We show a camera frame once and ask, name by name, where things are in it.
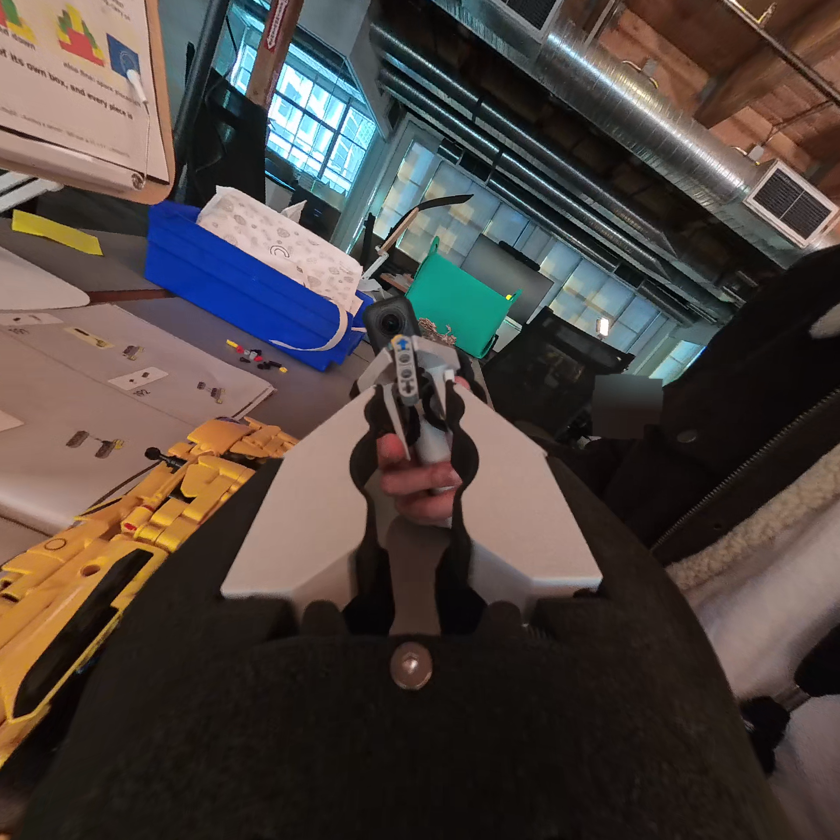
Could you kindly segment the person's right hand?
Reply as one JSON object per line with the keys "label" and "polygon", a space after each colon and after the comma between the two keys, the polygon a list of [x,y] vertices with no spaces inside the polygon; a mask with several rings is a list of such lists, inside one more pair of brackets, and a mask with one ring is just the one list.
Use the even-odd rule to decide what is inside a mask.
{"label": "person's right hand", "polygon": [[452,465],[422,465],[409,459],[396,434],[385,434],[376,443],[381,489],[397,512],[418,526],[448,528],[461,486]]}

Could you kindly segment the yellow brick toy car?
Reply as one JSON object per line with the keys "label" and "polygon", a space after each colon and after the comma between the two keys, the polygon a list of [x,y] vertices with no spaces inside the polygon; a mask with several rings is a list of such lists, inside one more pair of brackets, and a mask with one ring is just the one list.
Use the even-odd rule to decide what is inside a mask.
{"label": "yellow brick toy car", "polygon": [[140,589],[266,462],[298,444],[279,426],[215,418],[128,489],[2,566],[1,764],[89,664]]}

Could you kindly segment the grey perforated beam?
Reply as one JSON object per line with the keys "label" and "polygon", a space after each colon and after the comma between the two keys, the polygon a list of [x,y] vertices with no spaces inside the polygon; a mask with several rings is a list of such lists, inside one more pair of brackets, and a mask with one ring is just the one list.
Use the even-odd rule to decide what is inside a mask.
{"label": "grey perforated beam", "polygon": [[395,367],[397,394],[404,406],[415,406],[419,402],[420,397],[416,347],[413,353],[395,353],[392,350],[392,357]]}

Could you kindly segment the black monitor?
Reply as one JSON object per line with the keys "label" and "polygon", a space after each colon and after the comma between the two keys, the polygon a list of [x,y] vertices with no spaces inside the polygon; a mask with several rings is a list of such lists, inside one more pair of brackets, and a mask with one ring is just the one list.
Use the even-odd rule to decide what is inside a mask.
{"label": "black monitor", "polygon": [[485,235],[478,237],[461,269],[503,297],[515,297],[507,317],[524,326],[541,309],[553,281],[539,271],[539,264],[520,250],[496,242]]}

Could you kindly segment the yellow paper scrap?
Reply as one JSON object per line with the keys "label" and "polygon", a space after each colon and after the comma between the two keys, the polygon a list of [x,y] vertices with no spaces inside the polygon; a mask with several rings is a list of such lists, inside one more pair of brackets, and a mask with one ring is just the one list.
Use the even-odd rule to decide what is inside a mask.
{"label": "yellow paper scrap", "polygon": [[88,256],[103,256],[99,239],[77,228],[54,222],[45,217],[15,208],[12,214],[12,230],[45,238]]}

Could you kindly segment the cluster of mixed small pins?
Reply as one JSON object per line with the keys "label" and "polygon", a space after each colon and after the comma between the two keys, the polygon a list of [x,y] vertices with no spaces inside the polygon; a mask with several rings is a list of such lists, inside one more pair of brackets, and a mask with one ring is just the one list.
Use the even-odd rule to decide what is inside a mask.
{"label": "cluster of mixed small pins", "polygon": [[283,375],[288,373],[288,368],[284,364],[266,357],[262,349],[248,348],[231,339],[226,339],[225,344],[237,354],[238,361],[242,364],[253,364],[261,371],[278,371]]}

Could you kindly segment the window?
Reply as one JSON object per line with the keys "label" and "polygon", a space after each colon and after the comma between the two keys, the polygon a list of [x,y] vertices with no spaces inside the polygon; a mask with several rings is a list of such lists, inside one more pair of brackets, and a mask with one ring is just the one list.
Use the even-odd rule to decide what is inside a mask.
{"label": "window", "polygon": [[295,37],[269,105],[267,149],[344,200],[378,134],[346,59],[316,38]]}

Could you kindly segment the grey desk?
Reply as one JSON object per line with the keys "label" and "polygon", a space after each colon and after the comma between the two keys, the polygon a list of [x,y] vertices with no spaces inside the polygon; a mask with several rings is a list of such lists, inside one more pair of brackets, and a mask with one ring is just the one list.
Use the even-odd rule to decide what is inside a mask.
{"label": "grey desk", "polygon": [[[97,305],[102,304],[118,306],[176,338],[234,365],[242,363],[238,361],[237,354],[226,346],[225,340],[236,341],[248,348],[262,349],[266,357],[284,364],[288,368],[286,374],[280,374],[278,371],[261,371],[253,364],[244,364],[249,372],[276,388],[274,393],[246,415],[267,424],[280,426],[282,430],[296,438],[306,436],[347,402],[352,381],[371,359],[369,347],[362,343],[341,366],[333,366],[326,372],[318,372],[284,353],[266,349],[259,339],[249,333],[180,298],[160,297]],[[142,469],[122,482],[150,467]],[[107,490],[106,493],[117,491],[122,482]],[[106,493],[90,505],[105,498]],[[11,559],[55,533],[43,534],[15,521],[2,518],[2,561]]]}

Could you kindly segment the wooden post with red label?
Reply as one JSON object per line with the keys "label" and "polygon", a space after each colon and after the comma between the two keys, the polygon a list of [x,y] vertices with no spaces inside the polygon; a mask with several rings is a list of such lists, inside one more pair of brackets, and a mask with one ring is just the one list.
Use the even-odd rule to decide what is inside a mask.
{"label": "wooden post with red label", "polygon": [[273,1],[269,7],[245,94],[265,112],[275,96],[303,5],[304,1]]}

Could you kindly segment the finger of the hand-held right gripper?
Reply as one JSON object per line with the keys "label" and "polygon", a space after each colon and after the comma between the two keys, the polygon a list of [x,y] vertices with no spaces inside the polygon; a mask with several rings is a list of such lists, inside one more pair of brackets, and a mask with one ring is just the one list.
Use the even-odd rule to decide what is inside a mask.
{"label": "finger of the hand-held right gripper", "polygon": [[459,371],[456,349],[426,338],[415,338],[415,356],[431,377],[438,401],[446,402],[446,383],[453,382]]}
{"label": "finger of the hand-held right gripper", "polygon": [[402,404],[396,390],[395,367],[392,347],[388,344],[379,352],[368,369],[358,380],[360,395],[372,389],[372,397],[364,407],[363,417],[371,434],[396,434],[404,447],[406,457],[412,459],[414,447],[422,431],[422,406],[419,363],[416,362],[419,383],[419,402],[412,407]]}

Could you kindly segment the building instruction booklet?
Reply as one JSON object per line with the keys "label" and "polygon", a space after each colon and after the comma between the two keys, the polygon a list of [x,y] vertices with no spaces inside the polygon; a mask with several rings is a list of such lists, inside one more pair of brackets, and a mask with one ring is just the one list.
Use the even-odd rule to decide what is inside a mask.
{"label": "building instruction booklet", "polygon": [[276,388],[112,304],[3,311],[2,518],[62,530],[110,488],[216,417]]}

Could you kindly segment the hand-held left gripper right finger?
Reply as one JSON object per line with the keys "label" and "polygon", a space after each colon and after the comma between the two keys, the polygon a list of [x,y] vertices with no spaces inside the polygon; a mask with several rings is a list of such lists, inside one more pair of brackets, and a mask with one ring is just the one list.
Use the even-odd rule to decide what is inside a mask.
{"label": "hand-held left gripper right finger", "polygon": [[543,449],[466,389],[451,413],[467,463],[461,515],[473,550],[469,586],[478,595],[572,595],[594,591],[602,572]]}

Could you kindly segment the white paper strip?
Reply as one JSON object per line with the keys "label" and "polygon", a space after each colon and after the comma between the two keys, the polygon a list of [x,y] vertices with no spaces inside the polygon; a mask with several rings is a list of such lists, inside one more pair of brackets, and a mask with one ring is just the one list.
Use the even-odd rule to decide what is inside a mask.
{"label": "white paper strip", "polygon": [[288,344],[288,343],[281,342],[277,339],[269,339],[269,342],[271,344],[273,344],[274,346],[280,348],[280,349],[295,351],[295,352],[321,353],[321,352],[330,351],[333,347],[336,347],[341,342],[345,333],[347,333],[348,330],[350,329],[349,313],[344,308],[342,308],[341,306],[339,306],[337,304],[335,305],[335,307],[337,309],[338,316],[339,316],[338,326],[337,326],[334,334],[332,335],[332,337],[326,343],[324,343],[320,346],[317,346],[317,347],[312,347],[312,348],[300,348],[300,347],[293,346],[293,345]]}

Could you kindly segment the green plastic bin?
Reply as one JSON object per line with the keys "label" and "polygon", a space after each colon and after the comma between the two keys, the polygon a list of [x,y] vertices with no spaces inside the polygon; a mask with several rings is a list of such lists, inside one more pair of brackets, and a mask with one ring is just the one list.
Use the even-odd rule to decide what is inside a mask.
{"label": "green plastic bin", "polygon": [[439,238],[435,237],[406,299],[417,319],[432,322],[439,333],[447,330],[455,338],[456,348],[483,359],[522,290],[502,296],[441,256],[438,245]]}

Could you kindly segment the white ceiling vent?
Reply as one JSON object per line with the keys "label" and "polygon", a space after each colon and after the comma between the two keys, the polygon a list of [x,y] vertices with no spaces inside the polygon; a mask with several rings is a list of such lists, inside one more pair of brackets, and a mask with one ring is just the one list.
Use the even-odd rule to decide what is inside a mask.
{"label": "white ceiling vent", "polygon": [[838,222],[838,206],[782,161],[756,167],[743,204],[800,249],[814,246]]}

